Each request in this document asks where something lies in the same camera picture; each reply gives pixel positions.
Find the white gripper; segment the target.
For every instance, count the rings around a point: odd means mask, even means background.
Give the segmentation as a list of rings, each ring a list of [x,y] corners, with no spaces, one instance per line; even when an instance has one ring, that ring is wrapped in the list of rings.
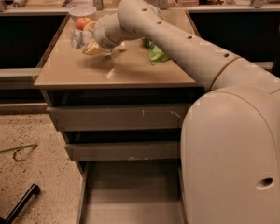
[[[113,16],[103,16],[97,21],[90,21],[83,30],[93,31],[93,38],[97,43],[89,43],[82,52],[89,56],[108,53],[120,44],[120,41],[111,37],[111,32],[114,32],[118,27],[119,23],[114,20]]]

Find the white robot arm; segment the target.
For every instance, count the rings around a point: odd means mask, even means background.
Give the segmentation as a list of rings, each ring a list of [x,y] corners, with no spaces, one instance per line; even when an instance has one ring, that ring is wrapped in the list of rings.
[[[181,133],[189,224],[280,224],[280,78],[163,21],[143,0],[122,0],[93,37],[105,49],[145,37],[205,89]]]

